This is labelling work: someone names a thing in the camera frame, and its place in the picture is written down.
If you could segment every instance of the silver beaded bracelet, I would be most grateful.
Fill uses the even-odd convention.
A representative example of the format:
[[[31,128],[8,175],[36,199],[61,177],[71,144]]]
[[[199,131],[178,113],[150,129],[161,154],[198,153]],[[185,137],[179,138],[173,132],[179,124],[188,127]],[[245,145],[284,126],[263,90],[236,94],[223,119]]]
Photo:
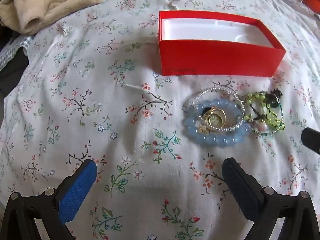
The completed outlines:
[[[199,113],[199,109],[198,109],[198,103],[200,98],[207,92],[213,92],[213,91],[217,91],[220,90],[222,92],[226,92],[229,95],[233,95],[234,98],[236,99],[236,101],[239,102],[239,106],[240,106],[240,110],[241,110],[241,122],[238,122],[235,126],[232,127],[227,127],[227,128],[216,128],[210,124],[208,124],[207,122],[205,122],[205,120],[203,119],[202,115]],[[217,131],[217,132],[229,132],[229,131],[234,131],[236,129],[238,129],[244,122],[244,104],[243,101],[240,100],[240,98],[238,97],[238,95],[232,91],[229,91],[227,89],[224,88],[208,88],[204,91],[202,91],[199,95],[197,95],[195,101],[191,102],[192,105],[196,108],[196,113],[198,114],[199,119],[201,120],[201,122],[203,123],[203,125],[205,125],[207,128],[209,128],[212,131]]]

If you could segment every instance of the bed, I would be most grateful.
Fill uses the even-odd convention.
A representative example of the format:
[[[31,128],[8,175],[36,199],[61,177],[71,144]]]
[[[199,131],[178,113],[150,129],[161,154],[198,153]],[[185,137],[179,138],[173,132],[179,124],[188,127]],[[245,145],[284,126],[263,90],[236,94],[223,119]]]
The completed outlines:
[[[168,9],[259,18],[287,54],[272,78],[161,76],[158,12]],[[57,187],[90,158],[99,174],[67,223],[75,239],[244,239],[252,223],[221,175],[234,157],[263,187],[308,191],[320,215],[320,157],[300,140],[305,127],[320,130],[319,26],[297,0],[106,0],[61,19],[35,36],[5,99],[0,201]],[[280,89],[286,129],[232,147],[193,143],[183,120],[213,86]]]

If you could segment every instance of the pink bead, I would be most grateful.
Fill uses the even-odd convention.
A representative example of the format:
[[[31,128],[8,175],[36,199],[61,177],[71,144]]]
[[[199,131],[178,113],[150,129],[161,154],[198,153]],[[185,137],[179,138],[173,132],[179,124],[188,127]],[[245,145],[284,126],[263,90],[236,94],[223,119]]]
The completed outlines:
[[[260,132],[266,132],[267,129],[268,129],[268,127],[267,127],[267,124],[266,124],[265,122],[259,123],[258,130],[259,130]]]

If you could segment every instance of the cardboard box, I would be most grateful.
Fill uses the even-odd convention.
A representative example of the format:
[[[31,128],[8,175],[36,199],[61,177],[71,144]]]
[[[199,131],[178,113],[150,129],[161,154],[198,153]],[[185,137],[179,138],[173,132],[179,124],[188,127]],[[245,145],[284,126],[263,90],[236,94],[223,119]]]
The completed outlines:
[[[192,10],[159,12],[162,75],[271,77],[286,51],[257,19]]]

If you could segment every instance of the gingham fabric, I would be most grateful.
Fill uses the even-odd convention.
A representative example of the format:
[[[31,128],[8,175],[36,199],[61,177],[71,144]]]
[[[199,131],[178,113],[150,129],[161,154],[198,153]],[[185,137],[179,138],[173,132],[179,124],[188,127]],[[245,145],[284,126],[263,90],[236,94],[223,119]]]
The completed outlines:
[[[11,38],[0,52],[0,71],[13,59],[19,48],[28,48],[33,36],[20,35],[18,38]]]

